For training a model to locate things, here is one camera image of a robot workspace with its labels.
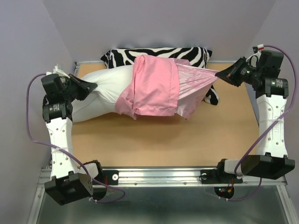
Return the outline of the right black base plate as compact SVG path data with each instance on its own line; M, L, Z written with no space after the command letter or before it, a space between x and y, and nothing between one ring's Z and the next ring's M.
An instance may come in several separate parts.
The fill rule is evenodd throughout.
M233 174L227 174L218 169L202 169L200 171L199 180L202 184L239 184L243 183L243 179L238 179Z

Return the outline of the zebra striped pillow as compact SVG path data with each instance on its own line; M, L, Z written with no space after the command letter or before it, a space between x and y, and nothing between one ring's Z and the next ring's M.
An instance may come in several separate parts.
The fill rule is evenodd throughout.
M134 65L135 59L141 55L156 56L162 58L185 59L190 65L198 68L206 68L207 61L212 55L212 51L202 47L192 48L144 48L144 49L112 49L101 57L108 69ZM217 105L219 96L213 84L205 95L203 101Z

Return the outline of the pink pillowcase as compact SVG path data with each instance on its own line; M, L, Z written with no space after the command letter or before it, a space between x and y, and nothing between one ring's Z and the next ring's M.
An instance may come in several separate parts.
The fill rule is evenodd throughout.
M216 73L193 67L185 59L138 56L131 83L117 99L115 110L133 119L175 114L189 119L218 79Z

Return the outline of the white pillow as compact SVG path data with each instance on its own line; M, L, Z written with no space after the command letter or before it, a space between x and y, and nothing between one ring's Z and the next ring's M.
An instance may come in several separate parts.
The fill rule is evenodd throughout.
M74 123L116 112L115 104L121 93L130 85L133 65L120 66L91 72L81 78L97 84L97 87L83 101L72 102Z

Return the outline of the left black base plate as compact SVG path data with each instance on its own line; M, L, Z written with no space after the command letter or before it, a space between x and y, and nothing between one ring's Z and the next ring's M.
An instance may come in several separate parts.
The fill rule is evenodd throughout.
M116 169L113 170L103 170L100 171L95 180L104 183L106 185L118 185L119 181L119 171Z

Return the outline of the aluminium mounting rail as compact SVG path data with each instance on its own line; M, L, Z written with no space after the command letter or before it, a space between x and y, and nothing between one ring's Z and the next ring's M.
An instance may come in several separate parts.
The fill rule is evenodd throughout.
M162 168L103 168L103 171L118 170L119 188L134 187L226 187L228 183L202 184L199 180L202 167L162 167ZM44 187L44 183L50 180L50 169L42 169L38 179L38 187ZM234 181L234 187L257 186L259 178L244 176L242 183ZM277 180L263 179L261 186L285 186L287 180L280 177Z

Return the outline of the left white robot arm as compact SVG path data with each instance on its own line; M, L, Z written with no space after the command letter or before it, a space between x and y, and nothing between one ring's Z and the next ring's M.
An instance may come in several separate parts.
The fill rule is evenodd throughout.
M97 160L80 165L73 158L71 139L72 103L85 100L97 84L57 73L47 74L41 82L46 92L43 119L50 135L52 154L51 180L45 183L45 191L59 205L65 205L92 196L93 183L106 180Z

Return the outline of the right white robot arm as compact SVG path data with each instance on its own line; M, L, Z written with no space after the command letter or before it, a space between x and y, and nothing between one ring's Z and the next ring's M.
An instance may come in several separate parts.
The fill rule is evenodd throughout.
M255 47L254 54L242 57L216 77L239 87L242 83L252 86L259 112L259 137L239 160L223 159L222 167L215 170L215 177L226 182L232 175L244 175L276 180L295 168L285 147L284 117L289 96L289 84L279 78L285 54L281 51Z

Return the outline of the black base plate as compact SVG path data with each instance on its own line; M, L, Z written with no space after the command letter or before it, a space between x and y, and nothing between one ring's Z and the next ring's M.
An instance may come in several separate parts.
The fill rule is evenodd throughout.
M103 170L100 171L95 180L104 183L106 185L118 185L119 181L119 171L116 169L113 170Z
M199 180L202 184L239 184L243 183L243 179L238 179L233 174L227 174L218 169L202 169L200 171Z

